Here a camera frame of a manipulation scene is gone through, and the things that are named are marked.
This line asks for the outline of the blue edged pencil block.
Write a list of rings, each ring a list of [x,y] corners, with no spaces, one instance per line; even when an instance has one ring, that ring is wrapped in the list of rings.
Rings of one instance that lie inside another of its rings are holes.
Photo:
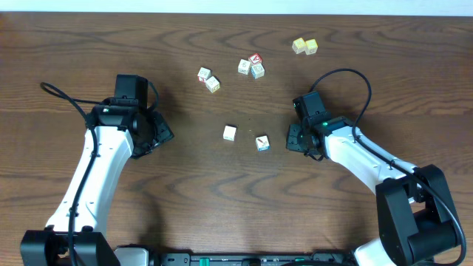
[[[263,135],[256,138],[257,151],[265,151],[270,148],[270,143],[267,135]]]

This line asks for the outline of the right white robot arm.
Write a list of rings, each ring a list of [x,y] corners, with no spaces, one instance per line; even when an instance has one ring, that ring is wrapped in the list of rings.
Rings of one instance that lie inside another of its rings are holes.
[[[466,244],[444,173],[383,150],[345,117],[333,118],[318,92],[293,99],[299,123],[287,149],[344,166],[376,196],[379,237],[356,248],[357,265],[433,265],[439,253]]]

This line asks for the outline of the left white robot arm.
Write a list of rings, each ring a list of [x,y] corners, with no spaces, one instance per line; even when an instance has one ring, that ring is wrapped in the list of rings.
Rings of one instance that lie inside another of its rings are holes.
[[[128,159],[139,159],[174,134],[157,104],[148,104],[154,84],[139,75],[118,75],[115,93],[94,102],[85,120],[84,150],[71,183],[40,231],[28,230],[20,244],[24,265],[159,265],[151,248],[106,241],[109,210]]]

